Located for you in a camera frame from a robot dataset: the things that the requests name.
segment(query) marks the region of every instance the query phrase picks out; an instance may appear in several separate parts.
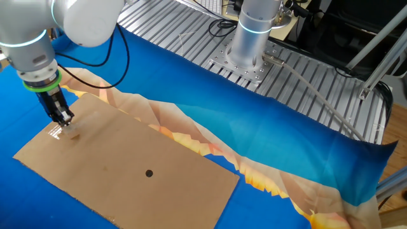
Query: blue light ring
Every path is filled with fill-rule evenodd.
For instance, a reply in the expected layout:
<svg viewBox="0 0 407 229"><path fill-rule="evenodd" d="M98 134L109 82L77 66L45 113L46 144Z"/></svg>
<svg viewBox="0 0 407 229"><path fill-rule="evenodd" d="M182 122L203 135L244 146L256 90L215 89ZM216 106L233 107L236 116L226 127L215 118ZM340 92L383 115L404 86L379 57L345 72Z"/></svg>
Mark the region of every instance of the blue light ring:
<svg viewBox="0 0 407 229"><path fill-rule="evenodd" d="M248 28L244 27L244 25L240 22L240 20L239 20L239 24L240 24L240 26L242 26L243 29L245 29L245 30L247 30L247 31L249 31L249 32L251 32L251 33L255 33L255 34L264 34L264 33L266 33L266 32L270 32L270 31L272 30L272 28L270 28L270 29L267 30L267 31L258 32L258 31L253 31L253 30L251 30L251 29L248 29Z"/></svg>
<svg viewBox="0 0 407 229"><path fill-rule="evenodd" d="M45 34L46 34L46 29L43 31L43 33L41 33L41 35L39 35L37 38L35 38L35 39L31 40L31 41L27 41L27 42L20 43L20 44L15 44L15 45L13 45L13 44L5 44L5 43L0 42L0 45L4 46L4 47L9 47L9 48L24 47L24 46L31 45L31 44L39 41L41 38L43 38L43 36L45 36Z"/></svg>

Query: metal bar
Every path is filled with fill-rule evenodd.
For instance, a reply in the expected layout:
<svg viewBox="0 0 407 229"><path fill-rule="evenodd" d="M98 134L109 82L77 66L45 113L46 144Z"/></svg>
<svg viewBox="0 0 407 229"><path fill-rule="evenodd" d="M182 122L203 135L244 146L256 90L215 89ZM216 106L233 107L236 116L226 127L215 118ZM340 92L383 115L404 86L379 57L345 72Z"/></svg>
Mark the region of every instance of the metal bar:
<svg viewBox="0 0 407 229"><path fill-rule="evenodd" d="M407 30L401 35L401 37L396 41L394 46L390 49L388 54L384 57L382 62L377 66L373 74L363 85L360 99L364 100L370 91L376 86L376 84L384 77L385 73L390 69L392 64L397 60L397 58L404 52L407 48Z"/></svg>
<svg viewBox="0 0 407 229"><path fill-rule="evenodd" d="M380 202L405 188L407 188L407 166L378 184L376 189L377 201Z"/></svg>
<svg viewBox="0 0 407 229"><path fill-rule="evenodd" d="M376 47L394 28L407 17L407 5L346 65L353 69L369 52Z"/></svg>

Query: green ring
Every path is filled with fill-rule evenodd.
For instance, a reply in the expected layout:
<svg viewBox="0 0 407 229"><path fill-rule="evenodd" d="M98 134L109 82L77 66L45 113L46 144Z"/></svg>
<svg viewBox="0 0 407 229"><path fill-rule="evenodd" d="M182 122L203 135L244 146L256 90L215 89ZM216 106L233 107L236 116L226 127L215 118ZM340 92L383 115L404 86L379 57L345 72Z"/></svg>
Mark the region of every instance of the green ring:
<svg viewBox="0 0 407 229"><path fill-rule="evenodd" d="M36 93L49 92L50 90L56 88L62 80L61 72L59 70L57 72L58 72L58 79L54 83L52 83L50 86L43 87L43 88L32 88L32 87L29 87L28 85L26 85L24 81L23 81L23 85L24 85L25 89L29 90L30 92L36 92Z"/></svg>

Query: metal base plate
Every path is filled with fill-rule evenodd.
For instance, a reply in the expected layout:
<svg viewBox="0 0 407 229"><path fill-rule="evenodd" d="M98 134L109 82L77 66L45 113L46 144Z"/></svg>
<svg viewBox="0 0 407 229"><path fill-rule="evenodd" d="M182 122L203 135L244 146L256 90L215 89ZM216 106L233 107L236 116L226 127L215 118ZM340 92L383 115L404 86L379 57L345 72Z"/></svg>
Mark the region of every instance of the metal base plate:
<svg viewBox="0 0 407 229"><path fill-rule="evenodd" d="M259 67L248 70L235 65L234 63L231 63L229 58L227 58L226 56L226 49L233 40L234 35L235 33L231 33L227 35L227 37L225 37L222 43L211 53L209 62L219 67L223 67L230 72L235 73L236 75L253 83L261 83L266 78L267 73L273 65L260 60L261 62L258 64ZM268 45L266 46L266 53L273 53L273 51L275 51L270 44L271 43L268 43Z"/></svg>

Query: wire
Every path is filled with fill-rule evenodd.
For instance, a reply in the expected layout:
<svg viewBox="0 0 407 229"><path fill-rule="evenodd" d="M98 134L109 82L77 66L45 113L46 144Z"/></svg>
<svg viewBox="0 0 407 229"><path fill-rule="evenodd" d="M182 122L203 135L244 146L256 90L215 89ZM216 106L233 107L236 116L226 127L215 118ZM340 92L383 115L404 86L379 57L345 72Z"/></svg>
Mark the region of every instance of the wire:
<svg viewBox="0 0 407 229"><path fill-rule="evenodd" d="M90 67L100 67L100 66L105 65L105 64L107 63L107 61L109 60L109 58L110 58L110 53L111 53L112 46L113 46L113 38L114 38L114 33L113 33L112 36L110 37L110 43L109 43L109 48L107 49L106 58L105 58L104 61L103 61L102 63L100 63L100 64L89 64L89 63L86 63L86 62L84 62L84 61L82 61L82 60L78 60L78 59L76 59L76 58L74 58L74 57L68 56L68 55L63 54L63 53L60 53L60 52L56 52L55 54L56 54L56 55L59 55L59 56L61 56L61 57L65 57L65 58L74 60L74 61L76 61L76 62L78 62L78 63L81 63L81 64L83 64L83 65L86 65L86 66L90 66Z"/></svg>
<svg viewBox="0 0 407 229"><path fill-rule="evenodd" d="M286 69L290 70L293 75L295 75L300 81L305 83L309 89L327 106L335 115L338 117L345 126L347 126L353 133L356 135L356 137L360 141L366 141L364 137L358 133L358 131L322 96L317 89L315 89L300 73L295 71L291 66L287 65L286 63L283 63L283 67Z"/></svg>
<svg viewBox="0 0 407 229"><path fill-rule="evenodd" d="M345 75L345 74L339 72L338 69L339 69L339 67L335 67L336 73L338 73L340 76L343 76L346 78L355 78L355 79L362 80L362 81L366 81L366 77L371 75L371 73L358 74L358 73L355 73L353 70L347 69L345 67L341 67L340 70L342 70L345 74L347 74L347 75ZM390 116L392 113L392 107L393 107L393 103L394 103L393 93L392 93L392 90L390 89L390 87L382 81L379 81L376 84L375 89L383 97L383 104L386 109L386 123L385 123L385 127L386 127L387 124L389 123Z"/></svg>
<svg viewBox="0 0 407 229"><path fill-rule="evenodd" d="M391 195L390 195L389 197L386 197L386 198L382 201L382 203L379 204L379 208L378 208L379 210L383 207L384 204L386 204L386 202L389 200L390 197L391 197Z"/></svg>
<svg viewBox="0 0 407 229"><path fill-rule="evenodd" d="M336 73L338 73L340 76L343 76L345 78L358 78L358 76L352 76L352 72L351 71L346 71L344 69L341 69L345 74L339 72L338 67L335 67L335 71Z"/></svg>
<svg viewBox="0 0 407 229"><path fill-rule="evenodd" d="M212 28L217 24L217 27L220 29L230 29L226 34L222 34L222 35L216 35L214 33L212 33ZM237 22L234 20L228 20L228 19L217 19L214 20L213 22L211 22L209 24L209 28L208 28L208 32L214 36L215 38L222 38L224 36L227 36L229 34L231 34L235 29L237 28Z"/></svg>
<svg viewBox="0 0 407 229"><path fill-rule="evenodd" d="M214 12L212 12L211 10L209 10L208 8L202 6L199 2L197 2L196 0L193 0L195 3L197 3L200 7L202 7L203 9L205 9L206 11L208 11L209 13L211 13L212 15L219 17L219 15L215 14ZM212 32L212 28L217 24L217 27L220 29L230 29L229 32L227 32L226 34L222 34L222 35L216 35ZM222 38L225 37L229 34L231 34L235 29L237 28L237 22L234 20L229 20L229 19L225 19L225 18L220 18L220 19L216 19L213 22L211 22L209 24L209 28L208 28L208 32L209 34L211 34L212 36L214 36L215 38Z"/></svg>
<svg viewBox="0 0 407 229"><path fill-rule="evenodd" d="M297 37L297 40L295 42L298 42L298 25L300 24L300 16L298 15L298 21L297 21L297 26L295 28L295 35Z"/></svg>
<svg viewBox="0 0 407 229"><path fill-rule="evenodd" d="M126 37L125 37L123 31L121 30L120 26L118 26L118 30L119 30L120 35L121 35L121 38L123 38L123 42L124 42L124 44L125 44L125 46L126 46L127 64L126 64L126 69L125 69L125 72L123 73L123 76L122 76L122 77L120 78L120 80L117 81L115 84L110 85L110 86L107 86L107 87L100 87L100 86L91 85L90 83L87 83L87 82L81 80L80 78L78 78L77 76L75 76L73 73L71 73L70 71L68 71L64 66L58 64L59 67L61 67L66 73L70 74L74 79L76 79L76 80L78 80L79 82L83 83L84 85L90 86L90 87L92 87L92 88L97 88L97 89L110 89L110 88L116 87L117 85L119 85L119 84L125 79L125 77L126 77L126 75L127 75L128 68L130 67L130 50L129 50L129 48L128 48L127 40L126 40Z"/></svg>

